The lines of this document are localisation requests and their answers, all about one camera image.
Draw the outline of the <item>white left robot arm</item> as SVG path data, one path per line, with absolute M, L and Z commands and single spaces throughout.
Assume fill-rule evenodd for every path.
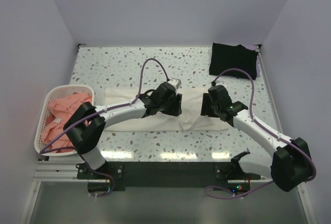
M 131 119 L 142 119 L 162 113 L 179 116 L 182 113 L 182 95 L 177 93 L 179 79 L 170 79 L 156 89 L 138 93 L 130 101 L 109 106 L 93 106 L 83 103 L 64 125 L 64 132 L 76 152 L 89 166 L 94 178 L 103 178 L 108 166 L 97 144 L 104 129 Z

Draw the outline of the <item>white t-shirt red print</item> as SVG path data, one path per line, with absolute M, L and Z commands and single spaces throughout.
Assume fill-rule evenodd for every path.
M 225 131 L 230 125 L 215 117 L 201 115 L 203 94 L 207 88 L 180 88 L 182 113 L 169 116 L 162 113 L 141 119 L 132 119 L 112 125 L 106 131 Z

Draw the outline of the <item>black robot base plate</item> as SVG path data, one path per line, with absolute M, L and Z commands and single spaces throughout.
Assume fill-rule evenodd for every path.
M 108 189 L 125 191 L 128 187 L 205 188 L 220 186 L 234 193 L 250 190 L 247 174 L 231 162 L 107 162 L 107 173 L 92 172 L 84 163 L 76 165 L 77 178 L 87 180 L 90 193 L 104 194 Z

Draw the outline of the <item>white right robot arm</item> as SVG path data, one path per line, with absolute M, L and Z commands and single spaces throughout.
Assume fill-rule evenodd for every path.
M 214 85 L 203 94 L 201 115 L 214 117 L 244 132 L 271 157 L 271 164 L 244 161 L 249 151 L 231 159 L 229 174 L 241 179 L 249 173 L 269 177 L 283 191 L 315 178 L 317 170 L 312 162 L 308 144 L 302 138 L 292 139 L 257 118 L 250 106 L 233 102 L 222 85 Z

